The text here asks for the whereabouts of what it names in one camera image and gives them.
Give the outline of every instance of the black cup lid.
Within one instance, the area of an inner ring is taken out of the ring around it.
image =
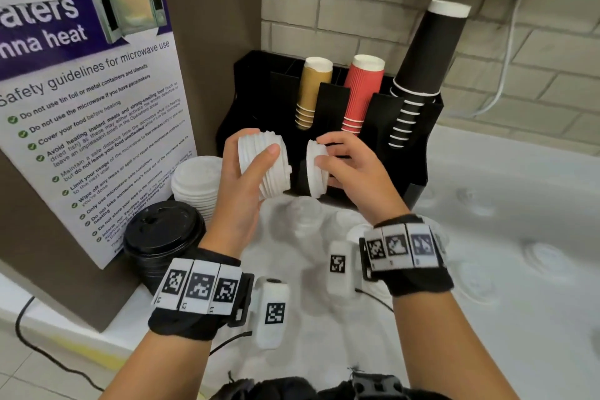
[[[125,229],[125,244],[148,255],[182,245],[199,219],[198,212],[184,202],[161,201],[139,211]]]

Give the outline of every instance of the white tile floor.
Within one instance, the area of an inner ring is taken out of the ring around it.
[[[115,376],[114,372],[57,345],[44,345],[42,349],[67,367],[87,373],[103,388]],[[99,396],[100,392],[81,376],[64,372],[24,346],[14,333],[0,327],[0,400],[95,400]]]

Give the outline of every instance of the appliance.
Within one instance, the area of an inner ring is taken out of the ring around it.
[[[108,43],[167,25],[163,0],[92,0]]]

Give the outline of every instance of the tiled wall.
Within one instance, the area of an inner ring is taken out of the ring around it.
[[[263,0],[262,48],[348,65],[378,55],[395,73],[430,0]],[[442,90],[439,123],[600,154],[600,0],[523,0],[505,96],[475,119],[498,85],[511,0],[473,6]]]

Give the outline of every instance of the hand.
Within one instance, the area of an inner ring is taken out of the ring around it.
[[[319,155],[315,164],[333,177],[329,185],[341,188],[371,225],[410,213],[381,161],[369,147],[349,132],[331,132],[317,138],[328,146],[329,155]],[[337,158],[348,155],[350,159]]]
[[[242,174],[238,139],[254,133],[259,133],[259,129],[245,128],[225,141],[217,205],[200,241],[201,248],[239,258],[252,239],[262,204],[259,202],[259,185],[280,153],[278,144],[268,146]]]

